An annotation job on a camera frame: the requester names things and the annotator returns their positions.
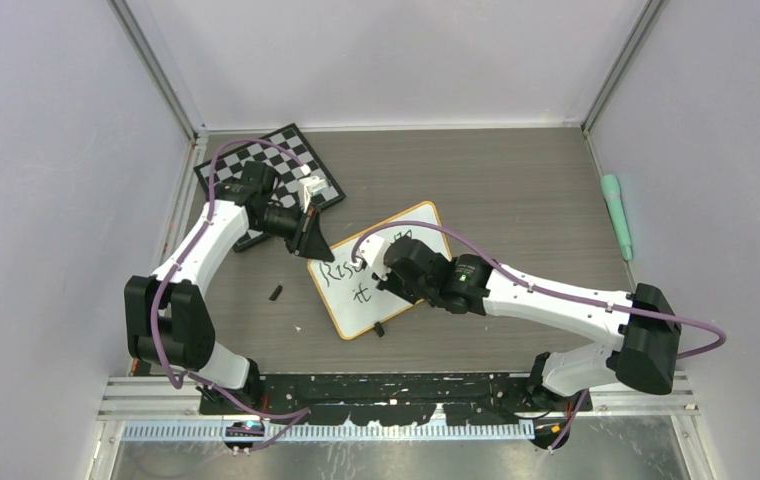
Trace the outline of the yellow framed whiteboard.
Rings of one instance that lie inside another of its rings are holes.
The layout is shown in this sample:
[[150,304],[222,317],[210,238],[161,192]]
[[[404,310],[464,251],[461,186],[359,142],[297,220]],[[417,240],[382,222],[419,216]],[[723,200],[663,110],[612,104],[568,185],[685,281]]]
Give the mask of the yellow framed whiteboard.
[[[334,262],[307,261],[310,278],[341,339],[352,340],[373,330],[375,324],[382,324],[421,302],[418,300],[414,305],[387,291],[378,290],[372,272],[350,262],[353,245],[370,228],[409,220],[441,226],[436,205],[431,201],[422,201],[333,245]],[[402,236],[414,237],[447,259],[453,256],[444,234],[432,229],[399,226],[384,229],[375,235],[390,242]]]

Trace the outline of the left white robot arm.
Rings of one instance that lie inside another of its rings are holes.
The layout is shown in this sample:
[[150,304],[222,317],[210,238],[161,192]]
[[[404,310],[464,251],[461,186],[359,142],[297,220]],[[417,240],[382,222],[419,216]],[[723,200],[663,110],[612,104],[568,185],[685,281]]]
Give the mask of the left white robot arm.
[[329,183],[306,166],[298,174],[298,199],[292,203],[274,200],[279,175],[264,163],[253,163],[239,178],[214,185],[193,232],[169,259],[150,275],[128,280],[127,346],[134,359],[224,387],[224,400],[240,414],[261,405],[257,364],[216,340],[204,296],[226,255],[249,231],[283,239],[297,257],[333,260],[314,201]]

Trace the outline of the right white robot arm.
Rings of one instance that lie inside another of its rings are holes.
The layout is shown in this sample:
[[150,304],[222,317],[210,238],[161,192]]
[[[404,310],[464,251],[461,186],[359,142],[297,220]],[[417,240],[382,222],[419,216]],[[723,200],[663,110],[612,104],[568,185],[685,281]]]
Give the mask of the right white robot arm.
[[356,249],[381,291],[452,314],[530,320],[589,339],[587,346],[536,356],[526,397],[540,410],[591,387],[619,382],[633,390],[673,390],[681,329],[656,319],[670,308],[662,292],[595,291],[527,277],[479,255],[453,258],[408,236],[370,236]]

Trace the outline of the black marker cap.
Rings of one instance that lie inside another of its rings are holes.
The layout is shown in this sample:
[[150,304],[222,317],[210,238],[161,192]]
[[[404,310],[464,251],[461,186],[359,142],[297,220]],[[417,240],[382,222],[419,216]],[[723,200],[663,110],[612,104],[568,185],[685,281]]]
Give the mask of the black marker cap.
[[283,286],[282,285],[278,285],[272,291],[271,295],[269,296],[269,300],[272,301],[272,302],[276,301],[279,298],[279,296],[281,295],[282,291],[283,291]]

